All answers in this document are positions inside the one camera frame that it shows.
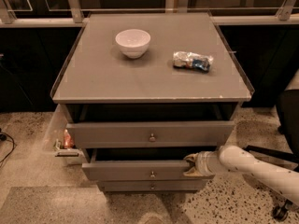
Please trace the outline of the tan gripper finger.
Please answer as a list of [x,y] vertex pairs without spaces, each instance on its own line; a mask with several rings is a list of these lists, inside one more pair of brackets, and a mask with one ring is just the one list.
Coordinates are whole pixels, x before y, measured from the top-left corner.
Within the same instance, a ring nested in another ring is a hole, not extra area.
[[188,177],[200,177],[201,176],[200,172],[195,167],[192,167],[190,170],[184,172],[183,174]]
[[195,166],[198,161],[198,153],[189,154],[185,156],[183,160],[188,162],[190,165]]

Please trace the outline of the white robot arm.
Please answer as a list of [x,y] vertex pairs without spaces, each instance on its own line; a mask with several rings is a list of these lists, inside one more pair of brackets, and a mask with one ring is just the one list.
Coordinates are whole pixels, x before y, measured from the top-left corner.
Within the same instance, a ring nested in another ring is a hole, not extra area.
[[250,175],[287,200],[299,205],[299,174],[293,170],[260,161],[237,146],[222,146],[216,151],[201,151],[184,157],[192,167],[188,177],[239,172]]

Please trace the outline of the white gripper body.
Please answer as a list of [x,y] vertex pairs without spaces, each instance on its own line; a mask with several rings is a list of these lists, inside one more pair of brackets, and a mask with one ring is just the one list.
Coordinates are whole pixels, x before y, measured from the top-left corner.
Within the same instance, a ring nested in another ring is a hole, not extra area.
[[195,167],[200,175],[215,175],[222,169],[216,151],[199,152],[195,159]]

